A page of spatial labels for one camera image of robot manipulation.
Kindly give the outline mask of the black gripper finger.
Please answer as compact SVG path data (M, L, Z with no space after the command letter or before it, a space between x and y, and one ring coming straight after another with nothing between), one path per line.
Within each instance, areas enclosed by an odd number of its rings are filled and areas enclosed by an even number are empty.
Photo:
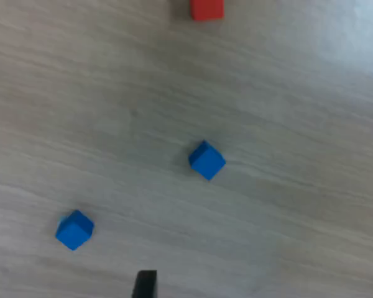
M157 271L141 270L137 273L132 298L157 298Z

